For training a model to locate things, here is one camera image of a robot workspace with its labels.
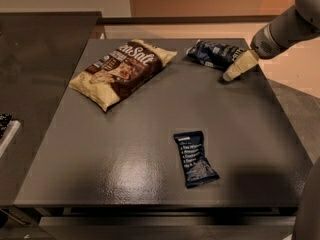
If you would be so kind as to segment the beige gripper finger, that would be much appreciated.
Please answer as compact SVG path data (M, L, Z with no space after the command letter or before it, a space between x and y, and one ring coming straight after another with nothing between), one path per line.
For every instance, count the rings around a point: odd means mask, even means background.
M223 79L227 82L254 68L258 64L259 56L254 50L242 53L223 73Z

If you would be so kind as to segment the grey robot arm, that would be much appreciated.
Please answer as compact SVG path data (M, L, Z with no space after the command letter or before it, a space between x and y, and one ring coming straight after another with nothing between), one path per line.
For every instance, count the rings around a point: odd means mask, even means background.
M295 0L295 4L274 18L253 37L250 47L223 73L231 82L258 64L272 59L296 43L320 36L320 0Z

